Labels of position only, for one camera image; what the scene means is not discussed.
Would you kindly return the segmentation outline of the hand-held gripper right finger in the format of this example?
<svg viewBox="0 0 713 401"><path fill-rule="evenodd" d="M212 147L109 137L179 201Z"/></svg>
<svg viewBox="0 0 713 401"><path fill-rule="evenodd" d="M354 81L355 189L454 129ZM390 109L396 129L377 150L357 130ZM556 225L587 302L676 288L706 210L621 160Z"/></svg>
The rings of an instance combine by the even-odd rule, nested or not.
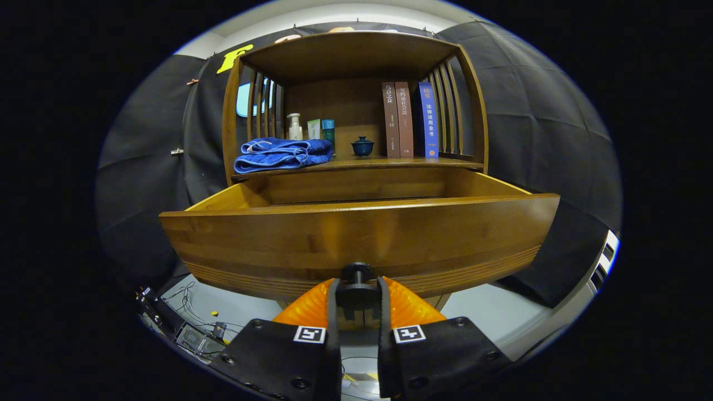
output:
<svg viewBox="0 0 713 401"><path fill-rule="evenodd" d="M413 310L417 295L381 276L381 327L378 379L382 398L392 400L469 400L491 383L512 360L471 320L444 318L437 312L397 322L405 305Z"/></svg>

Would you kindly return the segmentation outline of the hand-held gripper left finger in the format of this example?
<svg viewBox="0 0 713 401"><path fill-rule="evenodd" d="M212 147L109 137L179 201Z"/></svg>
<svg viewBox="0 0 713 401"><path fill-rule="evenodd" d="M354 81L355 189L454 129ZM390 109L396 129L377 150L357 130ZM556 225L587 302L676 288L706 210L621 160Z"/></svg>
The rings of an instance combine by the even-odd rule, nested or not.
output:
<svg viewBox="0 0 713 401"><path fill-rule="evenodd" d="M331 280L323 296L325 326L254 318L213 358L211 367L260 399L341 399L339 284L338 278Z"/></svg>

